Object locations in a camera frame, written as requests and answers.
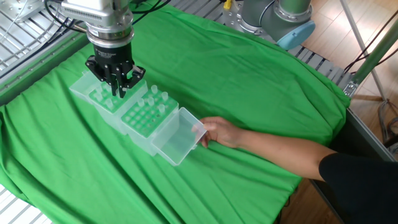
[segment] metal pole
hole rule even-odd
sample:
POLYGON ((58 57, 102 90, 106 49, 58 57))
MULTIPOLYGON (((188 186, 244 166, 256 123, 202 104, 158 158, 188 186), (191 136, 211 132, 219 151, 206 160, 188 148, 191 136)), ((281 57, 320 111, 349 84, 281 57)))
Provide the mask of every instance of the metal pole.
MULTIPOLYGON (((340 2, 341 2, 341 5, 343 6, 344 12, 346 13, 348 22, 351 25, 351 28, 352 28, 352 30, 354 32, 354 35, 356 37, 356 41, 358 41, 358 44, 361 47, 361 50, 364 50, 366 48, 365 43, 362 40, 361 33, 359 33, 358 27, 356 26, 354 17, 353 17, 353 15, 351 13, 351 10, 348 7, 348 3, 347 3, 346 0, 340 0, 340 2)), ((374 82, 376 83, 377 89, 379 89, 379 93, 381 95, 381 98, 383 100, 387 100, 386 94, 384 93, 383 87, 381 85, 380 79, 379 79, 375 69, 372 70, 372 76, 373 76, 374 82)))
POLYGON ((353 81, 356 83, 361 83, 369 72, 374 69, 374 67, 380 62, 387 51, 394 45, 398 40, 398 21, 392 25, 392 27, 387 31, 383 39, 376 46, 373 52, 369 55, 366 61, 362 64, 359 70, 356 72, 353 81))

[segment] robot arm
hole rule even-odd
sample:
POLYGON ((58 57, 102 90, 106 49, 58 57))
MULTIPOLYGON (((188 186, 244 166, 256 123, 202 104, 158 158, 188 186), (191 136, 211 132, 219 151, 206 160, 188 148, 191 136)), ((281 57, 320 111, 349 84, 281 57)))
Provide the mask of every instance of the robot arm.
POLYGON ((135 66, 131 55, 133 16, 128 0, 64 0, 61 3, 66 16, 84 21, 87 38, 93 43, 95 55, 86 66, 102 82, 112 87, 121 98, 127 88, 132 88, 145 74, 145 69, 135 66))
MULTIPOLYGON (((284 49, 301 44, 314 30, 310 20, 311 0, 246 0, 241 26, 254 32, 262 27, 284 49)), ((131 56, 133 16, 129 0, 63 0, 66 16, 84 21, 87 38, 93 43, 95 55, 86 66, 102 82, 112 87, 116 96, 126 94, 145 74, 131 56)))

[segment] person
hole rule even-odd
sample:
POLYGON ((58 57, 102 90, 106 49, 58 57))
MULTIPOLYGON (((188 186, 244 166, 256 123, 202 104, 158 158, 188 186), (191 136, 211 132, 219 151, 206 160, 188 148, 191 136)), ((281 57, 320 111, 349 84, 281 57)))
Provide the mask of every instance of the person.
POLYGON ((340 154, 306 139, 244 130, 221 117, 201 119, 204 147, 241 148, 301 177, 325 181, 354 224, 398 223, 398 163, 340 154))

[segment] fingers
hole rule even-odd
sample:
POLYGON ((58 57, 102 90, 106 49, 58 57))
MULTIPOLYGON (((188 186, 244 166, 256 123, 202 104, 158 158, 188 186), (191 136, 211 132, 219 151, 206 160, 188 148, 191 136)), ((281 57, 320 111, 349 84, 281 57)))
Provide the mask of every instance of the fingers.
POLYGON ((207 131, 216 131, 219 124, 217 123, 205 123, 203 128, 207 131))
POLYGON ((201 144, 203 147, 207 148, 209 146, 209 141, 210 141, 210 134, 206 133, 202 139, 201 139, 201 144))
POLYGON ((200 120, 200 122, 202 122, 203 124, 205 123, 220 123, 223 124, 225 122, 227 122, 224 118, 217 116, 217 117, 207 117, 207 118, 202 118, 200 120))

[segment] clear plastic lid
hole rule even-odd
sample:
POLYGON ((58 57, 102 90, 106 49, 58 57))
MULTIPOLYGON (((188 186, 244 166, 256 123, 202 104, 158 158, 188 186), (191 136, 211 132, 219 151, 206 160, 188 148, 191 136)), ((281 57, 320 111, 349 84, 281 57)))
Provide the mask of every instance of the clear plastic lid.
POLYGON ((177 166, 196 148, 205 133, 203 124, 187 109, 180 108, 169 124, 159 131, 152 144, 164 159, 177 166))

